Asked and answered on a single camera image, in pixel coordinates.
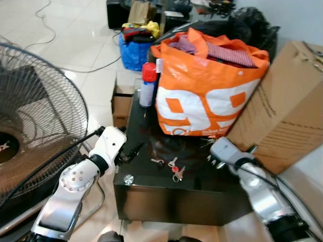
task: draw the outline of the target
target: red fabric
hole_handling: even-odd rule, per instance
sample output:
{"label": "red fabric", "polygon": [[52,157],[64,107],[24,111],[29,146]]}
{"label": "red fabric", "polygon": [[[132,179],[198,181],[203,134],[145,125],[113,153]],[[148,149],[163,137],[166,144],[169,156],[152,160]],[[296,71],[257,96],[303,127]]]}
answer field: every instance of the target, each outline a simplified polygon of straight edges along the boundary
{"label": "red fabric", "polygon": [[[227,49],[209,42],[206,42],[206,44],[209,51],[208,55],[211,57],[245,66],[247,68],[256,68],[252,59],[244,50]],[[197,52],[195,45],[188,40],[187,34],[179,36],[179,41],[171,43],[170,47],[180,49],[190,54],[195,54]]]}

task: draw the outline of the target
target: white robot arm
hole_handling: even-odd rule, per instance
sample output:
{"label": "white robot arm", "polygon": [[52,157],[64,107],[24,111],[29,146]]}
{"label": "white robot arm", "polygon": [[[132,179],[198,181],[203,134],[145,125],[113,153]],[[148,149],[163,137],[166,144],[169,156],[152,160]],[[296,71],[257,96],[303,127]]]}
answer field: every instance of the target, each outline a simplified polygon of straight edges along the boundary
{"label": "white robot arm", "polygon": [[254,212],[267,227],[275,242],[314,242],[308,225],[290,206],[281,192],[266,183],[266,178],[275,185],[277,182],[263,169],[255,165],[255,157],[241,152],[227,138],[219,138],[210,149],[213,159],[229,164],[231,172],[240,178]]}
{"label": "white robot arm", "polygon": [[59,186],[39,213],[31,231],[51,241],[68,241],[81,213],[82,201],[98,177],[114,174],[114,159],[126,142],[124,133],[107,127],[89,158],[67,167]]}

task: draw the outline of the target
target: black bag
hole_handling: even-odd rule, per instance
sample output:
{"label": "black bag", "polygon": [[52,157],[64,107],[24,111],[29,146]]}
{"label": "black bag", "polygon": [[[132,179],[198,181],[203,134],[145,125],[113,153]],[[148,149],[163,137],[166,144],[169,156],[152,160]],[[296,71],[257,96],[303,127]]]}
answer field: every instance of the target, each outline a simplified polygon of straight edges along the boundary
{"label": "black bag", "polygon": [[[194,21],[173,28],[165,33],[153,45],[158,45],[164,39],[171,38],[178,32],[186,32],[189,28],[201,31],[204,34],[218,37],[226,35],[229,39],[241,39],[247,45],[268,51],[272,62],[277,50],[277,32],[280,27],[271,26],[262,12],[255,7],[240,8],[234,12],[227,21]],[[155,58],[148,53],[149,62]]]}

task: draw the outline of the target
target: orange plastic bag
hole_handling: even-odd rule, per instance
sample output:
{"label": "orange plastic bag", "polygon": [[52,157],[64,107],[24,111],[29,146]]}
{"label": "orange plastic bag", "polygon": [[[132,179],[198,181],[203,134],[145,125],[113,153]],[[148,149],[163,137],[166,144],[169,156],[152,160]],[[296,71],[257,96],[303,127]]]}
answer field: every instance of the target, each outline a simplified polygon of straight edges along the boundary
{"label": "orange plastic bag", "polygon": [[[187,34],[195,45],[195,55],[168,46],[182,34]],[[206,42],[246,51],[257,68],[237,68],[207,59]],[[161,129],[169,135],[225,135],[269,66],[265,50],[224,35],[214,38],[192,28],[152,46],[151,51],[164,61],[156,110]]]}

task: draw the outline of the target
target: cardboard box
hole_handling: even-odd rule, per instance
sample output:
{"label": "cardboard box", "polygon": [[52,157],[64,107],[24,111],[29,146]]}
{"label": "cardboard box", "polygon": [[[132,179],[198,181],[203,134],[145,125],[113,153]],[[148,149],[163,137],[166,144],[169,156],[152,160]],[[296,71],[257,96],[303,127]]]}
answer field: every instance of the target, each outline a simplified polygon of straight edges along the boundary
{"label": "cardboard box", "polygon": [[115,127],[127,126],[132,97],[113,96],[112,98],[112,117]]}
{"label": "cardboard box", "polygon": [[274,173],[323,143],[323,77],[313,60],[301,42],[287,43],[227,135],[241,150],[258,145],[255,156]]}

